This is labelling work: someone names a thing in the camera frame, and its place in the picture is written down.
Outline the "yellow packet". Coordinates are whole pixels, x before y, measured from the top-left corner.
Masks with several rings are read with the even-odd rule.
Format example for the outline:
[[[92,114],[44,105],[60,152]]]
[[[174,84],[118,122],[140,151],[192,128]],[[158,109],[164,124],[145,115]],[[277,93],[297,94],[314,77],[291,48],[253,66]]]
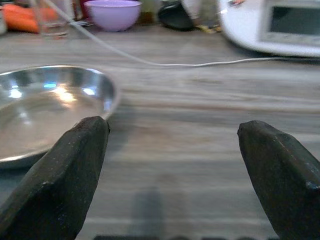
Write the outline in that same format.
[[[199,24],[196,25],[195,28],[207,34],[220,33],[222,31],[222,28],[219,24],[215,24],[213,26]]]

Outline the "white kitchen appliance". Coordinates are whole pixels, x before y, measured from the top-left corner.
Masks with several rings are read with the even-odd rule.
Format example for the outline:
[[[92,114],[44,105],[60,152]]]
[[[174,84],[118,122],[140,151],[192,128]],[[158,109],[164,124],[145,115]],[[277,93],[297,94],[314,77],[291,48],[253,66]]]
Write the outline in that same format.
[[[320,0],[217,0],[235,44],[280,56],[320,58]]]

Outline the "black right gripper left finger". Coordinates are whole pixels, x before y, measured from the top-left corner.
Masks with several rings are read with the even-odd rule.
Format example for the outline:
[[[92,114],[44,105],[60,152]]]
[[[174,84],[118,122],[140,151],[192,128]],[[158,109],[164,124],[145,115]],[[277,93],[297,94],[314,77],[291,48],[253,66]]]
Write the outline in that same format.
[[[66,131],[0,207],[0,240],[75,240],[98,185],[109,133],[99,116]]]

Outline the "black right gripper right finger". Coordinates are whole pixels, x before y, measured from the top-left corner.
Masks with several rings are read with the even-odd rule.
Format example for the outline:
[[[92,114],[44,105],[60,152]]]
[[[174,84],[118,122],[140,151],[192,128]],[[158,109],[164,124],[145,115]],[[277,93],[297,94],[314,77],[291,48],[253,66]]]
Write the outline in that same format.
[[[320,240],[320,161],[272,125],[241,123],[239,148],[259,202],[280,240]]]

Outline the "white slicer box red label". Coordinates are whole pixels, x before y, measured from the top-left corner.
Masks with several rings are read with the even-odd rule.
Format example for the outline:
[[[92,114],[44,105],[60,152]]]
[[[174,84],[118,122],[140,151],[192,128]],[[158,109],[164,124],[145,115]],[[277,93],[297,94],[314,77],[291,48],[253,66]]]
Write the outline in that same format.
[[[4,17],[3,7],[0,5],[0,36],[7,32],[7,25]]]

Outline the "orange carrot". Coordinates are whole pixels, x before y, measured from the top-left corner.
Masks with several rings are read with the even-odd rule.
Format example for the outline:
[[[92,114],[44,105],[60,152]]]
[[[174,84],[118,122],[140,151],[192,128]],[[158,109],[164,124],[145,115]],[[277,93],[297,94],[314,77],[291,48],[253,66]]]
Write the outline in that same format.
[[[34,19],[27,18],[6,18],[7,28],[12,31],[20,31],[27,33],[39,33],[37,22]]]
[[[6,21],[14,19],[35,19],[34,13],[30,8],[24,8],[19,5],[7,3],[2,6],[2,10]]]

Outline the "round steel plate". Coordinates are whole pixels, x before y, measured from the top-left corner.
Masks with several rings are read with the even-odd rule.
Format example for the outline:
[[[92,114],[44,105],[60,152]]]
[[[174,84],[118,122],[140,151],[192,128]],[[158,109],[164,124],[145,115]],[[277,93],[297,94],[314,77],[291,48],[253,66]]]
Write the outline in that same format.
[[[108,119],[120,99],[117,80],[90,67],[0,72],[0,170],[32,166],[81,119]]]

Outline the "small bottle red cap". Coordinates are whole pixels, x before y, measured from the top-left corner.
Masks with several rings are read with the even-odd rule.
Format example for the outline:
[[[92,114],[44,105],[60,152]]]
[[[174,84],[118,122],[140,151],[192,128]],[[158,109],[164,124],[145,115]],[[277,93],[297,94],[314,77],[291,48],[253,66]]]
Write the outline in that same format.
[[[139,0],[141,3],[140,15],[138,18],[139,25],[153,25],[158,23],[158,10],[160,0]]]

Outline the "black pouch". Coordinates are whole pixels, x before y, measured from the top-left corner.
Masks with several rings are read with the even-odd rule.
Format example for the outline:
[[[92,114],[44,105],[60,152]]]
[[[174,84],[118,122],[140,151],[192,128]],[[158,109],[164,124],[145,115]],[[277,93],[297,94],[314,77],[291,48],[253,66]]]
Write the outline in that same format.
[[[172,30],[188,32],[195,27],[181,0],[164,1],[157,12],[157,18],[160,24]]]

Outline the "clear drinking glass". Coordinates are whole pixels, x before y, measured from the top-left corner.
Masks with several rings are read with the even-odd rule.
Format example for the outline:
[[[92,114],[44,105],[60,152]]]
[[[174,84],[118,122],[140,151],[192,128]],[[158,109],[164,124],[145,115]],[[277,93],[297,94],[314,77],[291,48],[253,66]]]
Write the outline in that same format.
[[[39,32],[44,37],[67,34],[67,21],[56,9],[66,10],[65,0],[29,0]]]

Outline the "purple plastic bowl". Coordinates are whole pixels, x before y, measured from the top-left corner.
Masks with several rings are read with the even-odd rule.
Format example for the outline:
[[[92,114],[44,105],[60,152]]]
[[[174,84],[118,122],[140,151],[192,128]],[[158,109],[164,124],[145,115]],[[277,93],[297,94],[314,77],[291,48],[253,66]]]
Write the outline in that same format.
[[[137,0],[90,0],[84,6],[97,27],[106,32],[122,32],[137,22],[142,3]]]

